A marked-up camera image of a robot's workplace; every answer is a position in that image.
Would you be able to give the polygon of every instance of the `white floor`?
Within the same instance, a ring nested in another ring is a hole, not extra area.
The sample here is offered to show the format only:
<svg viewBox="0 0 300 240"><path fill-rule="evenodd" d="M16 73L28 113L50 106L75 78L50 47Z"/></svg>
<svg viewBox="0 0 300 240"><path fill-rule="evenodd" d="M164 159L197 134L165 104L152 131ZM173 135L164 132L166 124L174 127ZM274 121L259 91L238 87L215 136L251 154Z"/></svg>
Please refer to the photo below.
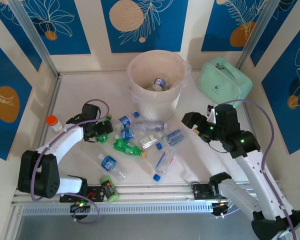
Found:
<svg viewBox="0 0 300 240"><path fill-rule="evenodd" d="M99 184L99 179L107 174L97 158L98 154L103 153L114 157L127 170L127 177L124 181L118 182L113 177L116 185L153 186L193 181L208 182L210 176L220 172L227 172L237 182L247 181L246 175L230 154L215 152L192 130L182 124L181 119L185 113L205 114L207 105L212 104L212 101L197 88L196 82L200 72L193 72L191 76L193 79L181 92L176 112L168 121L169 130L181 129L186 134L186 139L175 146L174 160L159 183L153 180L153 176L155 165L163 152L153 146L148 148L145 158L126 155L113 149L115 133L110 134L105 144L89 143L83 140L77 143L62 159L59 169L69 175L84 177L89 184ZM106 101L114 119L137 110L126 85L126 74L118 71L62 76L53 114L64 124L71 117L81 113L83 104L90 99ZM99 102L95 104L101 108L101 115L105 114L106 108ZM239 107L237 113L241 129L249 130L243 108ZM46 142L54 135L49 129ZM212 142L211 145L223 150L218 142Z"/></svg>

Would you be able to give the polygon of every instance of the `trash bin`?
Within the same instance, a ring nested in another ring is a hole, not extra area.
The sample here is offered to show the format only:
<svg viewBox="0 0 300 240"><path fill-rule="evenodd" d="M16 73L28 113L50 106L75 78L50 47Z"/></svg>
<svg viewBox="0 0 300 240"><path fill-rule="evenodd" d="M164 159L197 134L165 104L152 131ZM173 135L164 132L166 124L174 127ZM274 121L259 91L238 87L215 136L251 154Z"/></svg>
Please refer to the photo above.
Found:
<svg viewBox="0 0 300 240"><path fill-rule="evenodd" d="M132 101L137 104L139 113L150 120L169 120L190 73L190 64L170 51L146 51L134 58L127 67L127 74ZM162 75L166 76L164 80L169 90L147 90Z"/></svg>

